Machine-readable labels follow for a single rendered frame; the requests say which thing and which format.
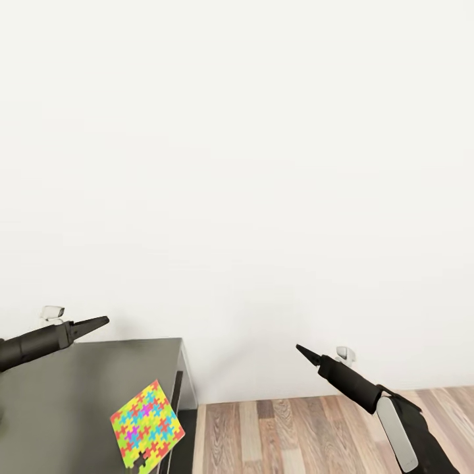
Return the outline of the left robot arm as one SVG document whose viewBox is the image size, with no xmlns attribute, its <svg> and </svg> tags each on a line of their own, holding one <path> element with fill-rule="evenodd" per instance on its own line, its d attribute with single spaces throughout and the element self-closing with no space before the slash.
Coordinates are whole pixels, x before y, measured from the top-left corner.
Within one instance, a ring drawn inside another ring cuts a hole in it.
<svg viewBox="0 0 474 474">
<path fill-rule="evenodd" d="M 110 323 L 107 316 L 83 321 L 65 321 L 60 317 L 65 308 L 45 305 L 40 314 L 41 327 L 21 336 L 5 340 L 0 338 L 0 373 L 25 362 L 66 349 L 86 334 Z M 47 327 L 45 327 L 48 325 Z"/>
</svg>

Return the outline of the jigsaw puzzle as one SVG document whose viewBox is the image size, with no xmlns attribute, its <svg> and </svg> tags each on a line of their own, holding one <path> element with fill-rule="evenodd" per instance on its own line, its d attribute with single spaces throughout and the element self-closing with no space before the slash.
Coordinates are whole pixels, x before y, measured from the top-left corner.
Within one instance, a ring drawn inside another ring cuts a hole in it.
<svg viewBox="0 0 474 474">
<path fill-rule="evenodd" d="M 111 423 L 126 468 L 134 468 L 139 452 L 144 454 L 139 474 L 148 474 L 185 436 L 158 381 L 115 413 Z"/>
</svg>

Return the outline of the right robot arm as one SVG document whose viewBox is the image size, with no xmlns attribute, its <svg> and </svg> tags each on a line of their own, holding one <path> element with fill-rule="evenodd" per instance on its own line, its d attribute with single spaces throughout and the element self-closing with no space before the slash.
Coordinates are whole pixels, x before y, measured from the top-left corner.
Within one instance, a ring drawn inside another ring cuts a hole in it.
<svg viewBox="0 0 474 474">
<path fill-rule="evenodd" d="M 297 349 L 314 366 L 318 375 L 374 415 L 390 441 L 402 474 L 460 474 L 431 432 L 422 409 L 398 393 L 373 384 L 352 369 L 356 353 L 348 346 L 337 346 L 337 357 L 320 356 L 297 344 Z M 382 396 L 382 392 L 389 396 Z"/>
</svg>

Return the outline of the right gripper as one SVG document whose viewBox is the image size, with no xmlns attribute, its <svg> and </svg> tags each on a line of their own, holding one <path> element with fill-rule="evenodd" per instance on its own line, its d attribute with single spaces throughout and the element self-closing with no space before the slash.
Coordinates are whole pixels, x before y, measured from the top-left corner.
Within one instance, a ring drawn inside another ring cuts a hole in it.
<svg viewBox="0 0 474 474">
<path fill-rule="evenodd" d="M 320 356 L 299 344 L 296 347 L 314 366 L 319 365 L 318 375 L 327 379 L 330 384 L 353 401 L 357 383 L 362 378 L 359 373 L 329 355 Z"/>
</svg>

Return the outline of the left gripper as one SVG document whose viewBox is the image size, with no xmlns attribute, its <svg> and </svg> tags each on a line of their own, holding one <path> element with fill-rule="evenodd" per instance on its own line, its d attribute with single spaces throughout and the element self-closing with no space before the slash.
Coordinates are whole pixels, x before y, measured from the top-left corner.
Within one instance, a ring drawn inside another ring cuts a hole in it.
<svg viewBox="0 0 474 474">
<path fill-rule="evenodd" d="M 86 334 L 110 323 L 107 316 L 83 321 L 65 321 L 22 334 L 20 337 L 21 357 L 25 362 L 66 349 Z"/>
</svg>

